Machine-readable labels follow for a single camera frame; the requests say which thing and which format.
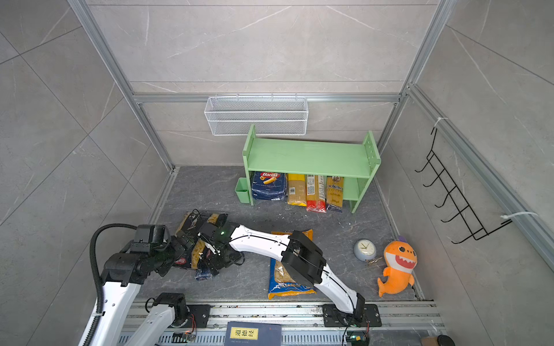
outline white wire basket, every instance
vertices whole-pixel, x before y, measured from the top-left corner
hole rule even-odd
[[[308,102],[298,96],[215,96],[204,110],[214,136],[305,135]]]

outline barilla pasta box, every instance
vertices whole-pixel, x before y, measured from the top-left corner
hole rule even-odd
[[[286,196],[284,173],[254,172],[252,197],[264,200],[282,200]]]

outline green pen holder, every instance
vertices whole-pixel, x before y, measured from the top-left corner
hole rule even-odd
[[[239,178],[235,193],[241,203],[250,203],[250,192],[248,191],[248,180],[246,178]]]

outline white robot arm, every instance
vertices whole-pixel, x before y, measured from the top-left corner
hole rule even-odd
[[[79,346],[115,346],[131,303],[146,277],[152,271],[164,276],[184,252],[175,236],[164,241],[165,235],[168,235],[165,226],[138,226],[135,238],[126,249],[107,260],[101,276],[98,268],[95,268],[93,236],[91,266],[95,282],[102,285],[103,294],[100,300],[101,309],[95,305]],[[302,232],[273,235],[227,222],[222,228],[204,223],[199,227],[197,236],[206,242],[206,246],[214,252],[214,257],[222,259],[225,253],[247,251],[280,261],[294,281],[320,290],[333,301],[339,311],[349,316],[351,323],[363,323],[364,297],[348,288],[331,271],[321,250]],[[154,305],[145,322],[127,341],[127,346],[151,345],[168,326],[182,325],[188,318],[182,294],[162,293],[156,298]]]

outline gray marble floor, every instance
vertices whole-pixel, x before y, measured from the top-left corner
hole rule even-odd
[[[380,253],[393,240],[385,210],[374,184],[370,185],[358,211],[343,213],[308,213],[300,206],[285,201],[255,201],[255,205],[241,204],[234,192],[243,167],[188,166],[182,167],[163,207],[158,223],[176,230],[186,211],[219,211],[229,214],[228,220],[249,228],[271,232],[314,230],[314,242],[336,275],[348,287],[367,300],[415,300],[414,290],[408,286],[396,295],[379,298],[377,278],[382,276],[383,260],[368,267],[358,261],[352,252],[359,239],[370,239]],[[185,292],[187,299],[260,300],[267,299],[269,261],[264,256],[246,253],[242,266],[223,269],[213,280],[198,282],[194,271],[172,268],[165,277],[152,274],[142,286],[140,297],[156,297],[161,292]],[[322,301],[322,293],[296,297],[276,297],[285,300]]]

